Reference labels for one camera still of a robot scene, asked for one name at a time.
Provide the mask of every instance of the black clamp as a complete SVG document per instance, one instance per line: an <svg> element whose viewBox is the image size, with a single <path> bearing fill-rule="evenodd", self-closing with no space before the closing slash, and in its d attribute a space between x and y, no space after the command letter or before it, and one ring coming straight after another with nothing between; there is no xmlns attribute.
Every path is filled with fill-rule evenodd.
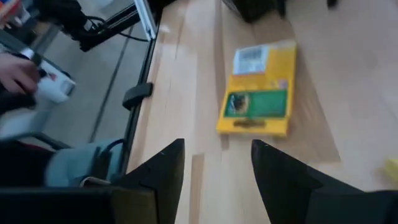
<svg viewBox="0 0 398 224"><path fill-rule="evenodd" d="M137 106L141 101L148 96L151 96L154 84L143 83L129 89L124 94L123 107L127 110Z"/></svg>

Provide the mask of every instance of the wooden tabletop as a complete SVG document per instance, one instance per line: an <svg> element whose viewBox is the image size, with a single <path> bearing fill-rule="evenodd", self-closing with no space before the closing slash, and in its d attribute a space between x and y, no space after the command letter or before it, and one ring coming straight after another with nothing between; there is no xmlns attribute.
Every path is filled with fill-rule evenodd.
<svg viewBox="0 0 398 224"><path fill-rule="evenodd" d="M298 14L296 19L303 20ZM308 33L311 27L303 30ZM216 132L235 49L297 40L296 34L288 20L274 13L247 24L219 0L177 0L164 9L148 77L154 92L142 103L127 171L175 139L185 139L185 176L176 223L269 222L252 171L252 139L262 139L355 185L342 163L318 99L319 90L308 71L313 61L303 53L300 42L288 138Z"/></svg>

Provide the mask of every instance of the black bracket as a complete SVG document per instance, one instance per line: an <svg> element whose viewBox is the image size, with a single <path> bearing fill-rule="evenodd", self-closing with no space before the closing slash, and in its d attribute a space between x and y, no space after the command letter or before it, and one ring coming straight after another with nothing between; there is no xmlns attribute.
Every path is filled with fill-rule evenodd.
<svg viewBox="0 0 398 224"><path fill-rule="evenodd" d="M122 11L110 17L97 29L93 30L93 34L81 36L81 38L78 39L80 42L80 49L84 52L87 52L105 40L108 40L127 28L134 26L139 21L140 18L136 5L131 4Z"/></svg>
<svg viewBox="0 0 398 224"><path fill-rule="evenodd" d="M137 106L141 101L148 96L151 96L154 84L143 83L129 89L124 94L123 107L127 110Z"/></svg>

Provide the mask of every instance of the person's hand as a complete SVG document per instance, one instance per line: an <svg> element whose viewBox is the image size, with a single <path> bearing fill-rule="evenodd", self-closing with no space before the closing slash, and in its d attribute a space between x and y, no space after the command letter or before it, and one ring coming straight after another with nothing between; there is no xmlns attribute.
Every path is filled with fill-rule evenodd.
<svg viewBox="0 0 398 224"><path fill-rule="evenodd" d="M13 93L33 93L37 89L40 75L30 60L11 54L0 54L0 82Z"/></svg>

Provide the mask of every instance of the yellow object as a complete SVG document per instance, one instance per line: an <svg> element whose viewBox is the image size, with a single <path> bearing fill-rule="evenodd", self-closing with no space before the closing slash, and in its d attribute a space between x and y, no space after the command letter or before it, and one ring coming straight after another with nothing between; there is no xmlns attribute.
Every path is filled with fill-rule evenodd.
<svg viewBox="0 0 398 224"><path fill-rule="evenodd" d="M236 51L217 124L219 133L287 135L296 51L293 40Z"/></svg>
<svg viewBox="0 0 398 224"><path fill-rule="evenodd" d="M395 181L398 181L398 159L386 160L385 170Z"/></svg>

